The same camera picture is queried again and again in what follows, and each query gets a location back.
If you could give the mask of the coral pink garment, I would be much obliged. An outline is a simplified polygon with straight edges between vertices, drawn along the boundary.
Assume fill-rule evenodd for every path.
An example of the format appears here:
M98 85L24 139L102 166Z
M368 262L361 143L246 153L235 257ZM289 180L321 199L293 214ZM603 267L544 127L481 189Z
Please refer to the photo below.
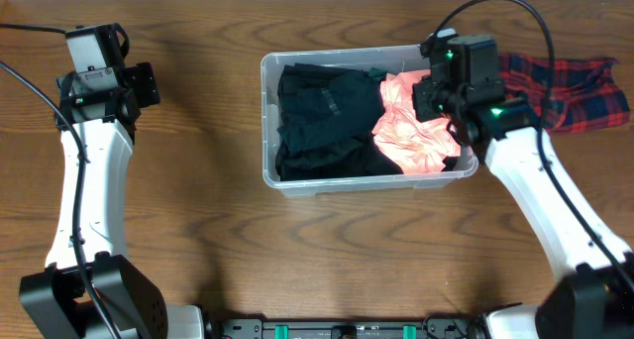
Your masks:
M445 157L461 155L461 146L448 131L448 119L416 118L413 85L430 74L429 69L389 73L379 86L384 114L372 129L373 141L407 175L442 172Z

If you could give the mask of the red navy plaid shirt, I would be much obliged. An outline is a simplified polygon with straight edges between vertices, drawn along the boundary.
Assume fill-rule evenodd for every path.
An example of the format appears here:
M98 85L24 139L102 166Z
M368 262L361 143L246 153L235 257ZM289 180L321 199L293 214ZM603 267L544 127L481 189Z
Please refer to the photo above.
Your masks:
M548 61L502 54L498 62L506 96L525 99L539 113L546 92ZM546 129L582 133L628 123L630 107L612 75L617 64L613 57L556 60Z

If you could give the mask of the small black cloth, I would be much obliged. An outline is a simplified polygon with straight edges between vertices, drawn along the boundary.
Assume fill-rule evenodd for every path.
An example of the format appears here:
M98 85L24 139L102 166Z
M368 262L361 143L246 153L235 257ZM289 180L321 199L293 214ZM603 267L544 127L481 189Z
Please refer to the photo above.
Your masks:
M278 84L277 132L293 154L362 136L384 113L379 87L380 80L362 70L288 68Z

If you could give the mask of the large black garment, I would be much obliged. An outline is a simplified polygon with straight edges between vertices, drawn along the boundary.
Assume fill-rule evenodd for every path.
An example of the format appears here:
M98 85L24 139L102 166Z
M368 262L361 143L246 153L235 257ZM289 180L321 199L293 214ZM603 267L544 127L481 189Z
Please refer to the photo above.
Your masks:
M288 68L318 73L359 70L296 63L283 71ZM401 174L400 167L375 145L372 129L362 136L298 154L291 153L280 138L276 171L282 181Z

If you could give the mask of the dark green garment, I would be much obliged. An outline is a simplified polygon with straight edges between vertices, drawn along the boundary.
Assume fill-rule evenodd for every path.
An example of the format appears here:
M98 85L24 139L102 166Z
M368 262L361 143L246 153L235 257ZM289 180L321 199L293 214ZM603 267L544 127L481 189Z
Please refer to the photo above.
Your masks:
M382 82L386 79L387 71L383 69L372 68L368 71L368 75L377 82Z

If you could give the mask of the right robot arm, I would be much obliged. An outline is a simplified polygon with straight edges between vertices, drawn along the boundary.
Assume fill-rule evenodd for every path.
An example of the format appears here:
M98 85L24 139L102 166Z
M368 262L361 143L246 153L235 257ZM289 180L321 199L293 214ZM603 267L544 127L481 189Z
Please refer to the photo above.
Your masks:
M470 337L631 338L633 251L585 200L529 103L505 96L495 41L445 30L420 50L430 74L413 86L417 119L449 118L521 209L557 282L539 305L482 314Z

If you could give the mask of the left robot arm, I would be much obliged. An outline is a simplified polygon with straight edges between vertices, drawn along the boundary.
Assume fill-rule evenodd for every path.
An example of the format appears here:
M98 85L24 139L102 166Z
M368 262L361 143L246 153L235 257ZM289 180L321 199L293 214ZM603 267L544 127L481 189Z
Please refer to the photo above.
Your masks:
M46 338L202 338L195 305L165 303L129 260L124 207L135 122L160 102L147 62L70 73L53 106L64 151L59 220L42 272L19 298Z

